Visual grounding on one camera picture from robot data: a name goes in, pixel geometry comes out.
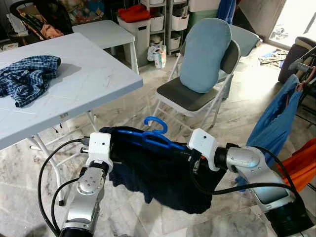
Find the marble floor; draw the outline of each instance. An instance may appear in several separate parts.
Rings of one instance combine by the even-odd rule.
[[[225,144],[227,142],[245,145],[253,127],[264,109],[281,85],[277,82],[279,69],[260,66],[258,56],[274,49],[263,44],[246,58],[241,58],[232,81],[229,98],[223,101],[215,126],[210,129],[212,115],[204,127],[210,134]],[[140,68],[144,86],[124,97],[94,110],[97,124],[103,126],[133,126],[152,129],[143,124],[143,119],[152,114],[155,105],[155,90],[167,81],[175,57],[167,59],[167,65],[157,70],[152,64]],[[197,127],[201,117],[185,118],[175,114],[192,127]],[[189,132],[172,122],[163,114],[158,117],[169,125],[167,136],[179,142],[186,142]],[[85,116],[72,119],[42,131],[44,141],[61,136],[68,129],[75,129],[87,123]],[[77,138],[92,132],[90,126],[71,135]],[[315,126],[295,118],[293,129],[279,157],[285,159],[316,135]],[[0,151],[0,237],[52,237],[38,208],[37,178],[44,161],[41,152],[29,149],[27,140]],[[56,155],[62,160],[80,150],[81,146],[70,146]],[[86,157],[73,159],[61,167],[64,182],[78,176]],[[233,173],[227,173],[218,189],[233,186]],[[43,175],[43,205],[49,213],[50,202],[56,190],[55,176],[49,165]],[[255,205],[249,192],[235,192],[214,196],[212,206],[203,214],[187,214],[163,206],[156,200],[144,202],[142,193],[133,193],[120,185],[116,188],[107,181],[105,196],[101,202],[97,237],[274,237],[264,215]],[[67,190],[68,200],[72,190]],[[67,207],[56,206],[57,222],[62,223]]]

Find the plaid shirt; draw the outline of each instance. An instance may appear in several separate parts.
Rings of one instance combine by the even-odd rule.
[[[31,103],[47,91],[60,62],[52,55],[32,56],[1,69],[0,97],[10,95],[16,107]]]

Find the light blue cloth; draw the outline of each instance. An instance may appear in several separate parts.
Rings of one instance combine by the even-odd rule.
[[[217,10],[217,18],[232,24],[234,12],[236,8],[236,0],[221,0]]]
[[[291,132],[292,124],[302,92],[296,91],[299,83],[296,75],[291,75],[271,104],[261,115],[247,141],[247,146],[260,146],[270,150],[276,156],[282,150],[287,136]],[[287,95],[290,96],[286,106]],[[274,163],[273,157],[265,153],[269,167]],[[246,184],[242,177],[235,179],[238,185]]]
[[[198,93],[212,89],[230,41],[231,29],[225,21],[208,18],[196,23],[186,37],[181,83]]]

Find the gray chair seat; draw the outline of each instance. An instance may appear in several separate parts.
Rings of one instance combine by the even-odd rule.
[[[160,86],[157,93],[182,108],[195,112],[214,99],[218,90],[213,88],[207,93],[197,93],[182,85],[180,78],[175,78]]]

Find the orange fabric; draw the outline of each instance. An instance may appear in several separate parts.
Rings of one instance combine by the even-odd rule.
[[[118,15],[125,22],[136,22],[150,19],[150,13],[146,10],[144,5],[131,6],[128,9],[119,9]]]
[[[316,175],[316,138],[310,140],[301,149],[282,162],[289,173],[297,191],[301,191]]]

